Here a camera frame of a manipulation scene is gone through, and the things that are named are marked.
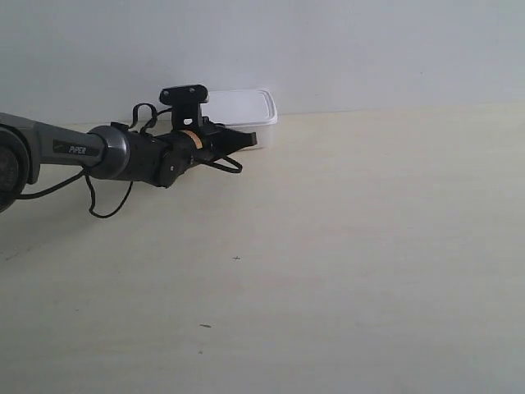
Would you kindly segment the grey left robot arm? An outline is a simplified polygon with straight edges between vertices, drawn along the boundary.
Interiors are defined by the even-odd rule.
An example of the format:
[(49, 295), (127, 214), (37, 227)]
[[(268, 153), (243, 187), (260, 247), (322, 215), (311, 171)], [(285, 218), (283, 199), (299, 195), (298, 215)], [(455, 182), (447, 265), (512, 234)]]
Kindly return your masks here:
[[(258, 142), (255, 133), (233, 130), (203, 119), (154, 136), (113, 122), (87, 133), (3, 113), (1, 115), (1, 209), (17, 200), (37, 199), (80, 178), (143, 182), (169, 188), (198, 165), (238, 174), (243, 167), (232, 153)], [(43, 165), (78, 166), (80, 173), (38, 193), (24, 194)]]

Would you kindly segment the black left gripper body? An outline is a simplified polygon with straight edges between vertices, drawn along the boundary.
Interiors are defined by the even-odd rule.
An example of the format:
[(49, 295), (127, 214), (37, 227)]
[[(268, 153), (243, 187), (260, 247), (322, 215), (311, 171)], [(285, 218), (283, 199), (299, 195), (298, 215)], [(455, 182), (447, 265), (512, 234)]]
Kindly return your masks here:
[(228, 172), (230, 168), (218, 161), (226, 154), (216, 147), (224, 137), (225, 126), (206, 123), (198, 131), (189, 128), (159, 135), (157, 140), (164, 143), (157, 168), (157, 185), (169, 188), (188, 169), (204, 165)]

